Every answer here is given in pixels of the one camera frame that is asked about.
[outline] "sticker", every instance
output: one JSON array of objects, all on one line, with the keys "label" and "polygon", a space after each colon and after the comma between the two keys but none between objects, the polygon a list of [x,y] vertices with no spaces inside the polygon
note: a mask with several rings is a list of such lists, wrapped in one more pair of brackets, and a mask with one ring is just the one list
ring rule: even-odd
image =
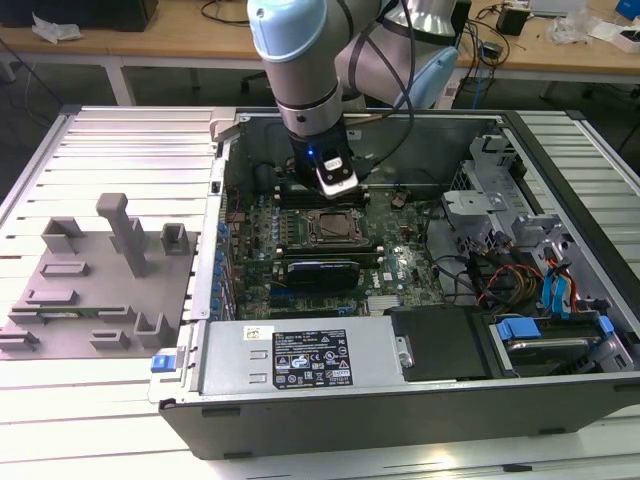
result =
[{"label": "sticker", "polygon": [[362,140],[362,130],[347,130],[349,140]]},{"label": "sticker", "polygon": [[244,327],[244,340],[271,340],[275,327],[273,325],[261,325],[259,327]]},{"label": "sticker", "polygon": [[272,338],[276,388],[353,385],[345,330],[272,332]]}]

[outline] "power supply label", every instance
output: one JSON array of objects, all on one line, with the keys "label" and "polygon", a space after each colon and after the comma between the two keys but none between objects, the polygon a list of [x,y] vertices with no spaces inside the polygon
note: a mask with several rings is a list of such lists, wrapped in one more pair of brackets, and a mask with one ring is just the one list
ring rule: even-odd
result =
[{"label": "power supply label", "polygon": [[353,385],[347,332],[274,332],[273,385],[280,390]]}]

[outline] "blue tab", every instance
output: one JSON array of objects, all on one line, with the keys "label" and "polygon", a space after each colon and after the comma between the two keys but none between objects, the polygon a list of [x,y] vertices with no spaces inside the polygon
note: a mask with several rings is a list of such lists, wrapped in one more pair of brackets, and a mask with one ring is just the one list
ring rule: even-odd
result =
[{"label": "blue tab", "polygon": [[567,279],[565,277],[558,277],[556,283],[556,291],[553,294],[553,301],[551,304],[551,311],[553,313],[559,313],[562,318],[569,318],[569,313],[564,311],[564,292],[567,290]]},{"label": "blue tab", "polygon": [[552,270],[547,270],[547,274],[544,276],[544,284],[542,285],[542,305],[544,308],[551,306],[551,289],[553,287],[553,275]]},{"label": "blue tab", "polygon": [[151,357],[151,373],[168,373],[175,371],[175,355],[154,355]]},{"label": "blue tab", "polygon": [[496,325],[502,340],[540,338],[542,334],[532,317],[506,318]]},{"label": "blue tab", "polygon": [[610,337],[611,335],[613,335],[614,328],[611,320],[609,320],[609,317],[600,317],[598,319],[598,323],[600,324],[600,328],[602,329],[605,337]]}]

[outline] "wooden table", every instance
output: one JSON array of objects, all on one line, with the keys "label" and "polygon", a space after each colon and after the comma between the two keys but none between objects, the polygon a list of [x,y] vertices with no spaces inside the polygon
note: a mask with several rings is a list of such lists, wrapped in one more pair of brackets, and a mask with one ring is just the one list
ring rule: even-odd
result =
[{"label": "wooden table", "polygon": [[[474,0],[472,18],[495,0]],[[594,15],[618,21],[617,0],[591,0]],[[91,64],[105,68],[118,105],[134,105],[131,87],[123,74],[125,66],[262,69],[248,28],[222,25],[204,18],[200,7],[204,0],[160,0],[145,32],[115,32],[84,29],[85,38],[52,45],[27,28],[0,28],[5,40],[25,61],[34,63]],[[246,18],[244,1],[221,7],[220,16]],[[494,26],[497,15],[484,22]],[[640,83],[640,56],[625,54],[613,45],[594,39],[589,45],[554,45],[547,36],[550,20],[534,18],[519,37],[509,37],[511,54],[496,72],[496,78],[520,80],[574,81],[593,83]],[[480,37],[502,41],[484,27]],[[472,60],[470,40],[465,35],[459,68],[447,88],[457,90]],[[8,52],[0,52],[0,62],[14,61]],[[453,96],[444,96],[440,108],[450,108]]]},{"label": "wooden table", "polygon": [[[192,69],[192,73],[198,68],[262,69],[251,31],[203,17],[200,8],[204,3],[204,0],[160,0],[147,29],[139,33],[82,29],[85,38],[53,45],[29,28],[0,27],[0,38],[26,62],[100,65],[107,73],[118,105],[135,105],[123,73],[125,66],[182,67]],[[219,15],[247,18],[246,2],[225,3]],[[0,46],[0,62],[9,61],[15,58]]]},{"label": "wooden table", "polygon": [[[495,3],[495,0],[474,0],[470,18],[475,18],[483,7]],[[617,3],[617,0],[590,0],[589,7],[594,16],[605,21],[619,25],[629,24],[628,20],[615,12]],[[497,19],[497,14],[490,14],[481,21],[495,28]],[[496,78],[549,82],[640,83],[639,55],[624,53],[610,43],[595,38],[589,44],[555,45],[547,33],[550,22],[551,20],[546,18],[532,18],[526,23],[519,37],[507,36],[511,53],[504,65],[496,70]],[[504,46],[504,41],[486,27],[479,27],[479,36],[483,41]],[[467,74],[473,59],[468,34],[463,36],[460,51],[459,68],[446,89],[450,94],[457,91],[460,80]],[[451,108],[454,98],[455,96],[443,96],[438,108]]]}]

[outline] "blue latch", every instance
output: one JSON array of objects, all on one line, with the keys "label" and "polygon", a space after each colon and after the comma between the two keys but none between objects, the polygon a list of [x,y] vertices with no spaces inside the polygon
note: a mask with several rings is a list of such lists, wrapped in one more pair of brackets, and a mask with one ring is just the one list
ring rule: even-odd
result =
[{"label": "blue latch", "polygon": [[601,316],[598,319],[598,323],[600,324],[600,328],[602,329],[602,333],[604,333],[605,338],[613,335],[613,324],[611,323],[611,320],[609,320],[609,317]]},{"label": "blue latch", "polygon": [[175,371],[175,355],[154,355],[151,357],[151,373],[169,373]]},{"label": "blue latch", "polygon": [[564,277],[558,277],[556,282],[556,291],[553,294],[553,301],[551,303],[551,311],[558,313],[562,318],[569,318],[569,313],[564,311],[564,292],[567,290],[567,279]]},{"label": "blue latch", "polygon": [[503,341],[514,338],[540,338],[542,336],[532,317],[505,318],[496,325],[496,328]]}]

